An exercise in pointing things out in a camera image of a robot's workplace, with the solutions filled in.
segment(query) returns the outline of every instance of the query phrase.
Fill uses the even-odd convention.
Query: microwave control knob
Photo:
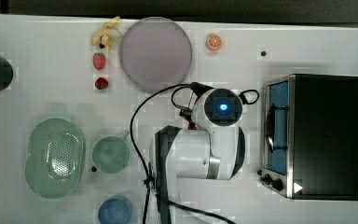
[[[271,183],[271,176],[269,174],[264,175],[264,177],[260,177],[261,181],[264,181],[266,185]]]
[[[273,188],[275,188],[277,191],[281,191],[283,189],[283,184],[282,181],[280,180],[280,178],[276,179],[276,180],[272,180],[271,181],[271,185]]]

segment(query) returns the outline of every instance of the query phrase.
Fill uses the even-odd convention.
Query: microwave oven
[[[358,201],[358,77],[265,85],[260,182],[288,199]]]

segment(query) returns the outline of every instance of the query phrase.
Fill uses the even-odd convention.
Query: blue bowl
[[[128,199],[122,195],[115,195],[101,205],[98,219],[101,224],[128,224],[131,214],[132,208]]]

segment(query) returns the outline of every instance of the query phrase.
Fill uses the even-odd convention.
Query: microwave window
[[[268,108],[267,168],[281,175],[286,175],[287,114],[289,108],[289,85],[287,81],[269,86]]]

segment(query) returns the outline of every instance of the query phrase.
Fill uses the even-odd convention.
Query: red strawberry
[[[106,57],[102,53],[94,53],[92,63],[97,70],[101,70],[106,65]]]
[[[100,77],[95,81],[95,88],[98,90],[104,90],[109,86],[109,82],[104,78]]]

